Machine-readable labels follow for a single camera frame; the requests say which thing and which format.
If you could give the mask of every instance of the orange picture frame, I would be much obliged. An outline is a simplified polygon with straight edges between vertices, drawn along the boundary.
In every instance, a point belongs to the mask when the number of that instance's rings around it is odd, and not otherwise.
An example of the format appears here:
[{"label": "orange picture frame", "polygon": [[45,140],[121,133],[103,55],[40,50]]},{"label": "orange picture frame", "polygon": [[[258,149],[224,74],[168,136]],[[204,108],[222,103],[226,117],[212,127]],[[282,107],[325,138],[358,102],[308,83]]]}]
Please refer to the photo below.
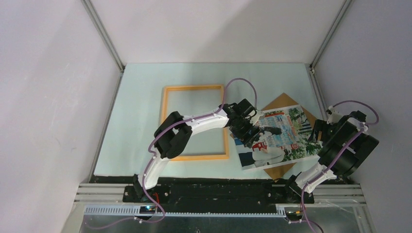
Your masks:
[{"label": "orange picture frame", "polygon": [[[163,89],[163,101],[160,123],[167,118],[169,93],[171,91],[196,91],[196,90],[220,90],[221,99],[223,100],[224,85],[223,84],[208,84],[208,85],[184,85],[184,86],[165,86]],[[224,152],[219,154],[200,154],[200,155],[179,155],[172,161],[190,161],[190,160],[214,160],[229,158],[229,142],[227,136],[227,128],[223,128],[223,148]]]}]

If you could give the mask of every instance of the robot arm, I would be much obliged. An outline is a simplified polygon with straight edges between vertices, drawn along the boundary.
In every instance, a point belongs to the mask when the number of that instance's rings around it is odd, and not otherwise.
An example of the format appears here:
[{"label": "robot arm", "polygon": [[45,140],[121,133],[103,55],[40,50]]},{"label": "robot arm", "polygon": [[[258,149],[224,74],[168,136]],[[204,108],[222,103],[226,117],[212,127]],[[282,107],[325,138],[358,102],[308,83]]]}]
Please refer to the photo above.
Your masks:
[{"label": "robot arm", "polygon": [[[365,125],[366,115],[364,113],[356,111],[342,116],[332,107],[328,109],[327,113],[328,120],[316,120],[312,135],[309,137],[309,141],[316,142],[319,133],[321,133],[322,149],[318,152],[318,162],[309,170],[289,179],[287,188],[290,188],[299,196],[306,184],[305,193],[311,193],[323,181],[335,179],[337,176],[349,176],[379,143],[378,140],[368,135],[368,127]],[[350,143],[338,160],[333,162],[344,145],[361,129],[362,133]],[[330,165],[332,165],[331,169],[326,171],[326,168]]]},{"label": "robot arm", "polygon": [[220,111],[218,111],[219,109],[197,116],[182,116],[178,112],[171,113],[157,129],[155,137],[176,122],[189,121],[176,126],[174,130],[169,130],[154,144],[155,159],[146,173],[142,171],[138,175],[140,185],[143,187],[142,180],[145,176],[144,187],[146,189],[155,187],[167,163],[183,152],[189,138],[195,134],[215,128],[229,127],[235,137],[239,138],[246,147],[251,147],[261,132],[261,129],[255,124],[263,116],[263,113],[256,110],[246,99],[238,104],[225,104]]}]

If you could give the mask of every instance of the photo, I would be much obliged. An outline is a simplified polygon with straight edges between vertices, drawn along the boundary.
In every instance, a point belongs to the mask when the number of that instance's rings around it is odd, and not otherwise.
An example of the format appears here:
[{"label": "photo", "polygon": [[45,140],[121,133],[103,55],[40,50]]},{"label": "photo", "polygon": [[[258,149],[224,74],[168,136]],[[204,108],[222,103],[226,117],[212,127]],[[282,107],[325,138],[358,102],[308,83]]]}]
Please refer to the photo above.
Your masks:
[{"label": "photo", "polygon": [[234,138],[242,170],[266,169],[317,155],[321,146],[308,142],[312,127],[300,105],[263,112],[264,118],[256,124],[261,133],[252,148]]}]

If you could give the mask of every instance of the white wall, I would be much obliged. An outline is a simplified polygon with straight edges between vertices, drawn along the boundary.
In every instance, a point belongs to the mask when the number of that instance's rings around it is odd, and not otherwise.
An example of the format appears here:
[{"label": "white wall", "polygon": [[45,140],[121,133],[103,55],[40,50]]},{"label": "white wall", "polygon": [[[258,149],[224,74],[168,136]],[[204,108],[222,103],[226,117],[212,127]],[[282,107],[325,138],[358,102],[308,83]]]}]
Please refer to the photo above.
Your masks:
[{"label": "white wall", "polygon": [[380,144],[352,176],[379,233],[412,229],[411,12],[410,0],[354,1],[316,68],[328,104],[360,100],[380,115]]},{"label": "white wall", "polygon": [[93,1],[126,63],[310,63],[342,3],[343,0]]},{"label": "white wall", "polygon": [[0,3],[0,232],[60,232],[119,72],[79,0]]}]

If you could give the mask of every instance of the red wire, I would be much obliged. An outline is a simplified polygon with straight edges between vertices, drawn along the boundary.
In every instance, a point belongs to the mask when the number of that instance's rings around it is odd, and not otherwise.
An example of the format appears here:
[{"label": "red wire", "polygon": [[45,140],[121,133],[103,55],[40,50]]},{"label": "red wire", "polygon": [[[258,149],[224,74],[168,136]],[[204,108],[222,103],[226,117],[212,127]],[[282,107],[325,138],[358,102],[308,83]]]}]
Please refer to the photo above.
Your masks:
[{"label": "red wire", "polygon": [[157,193],[153,193],[153,195],[156,196],[156,201],[157,201],[157,203],[159,203],[159,195]]}]

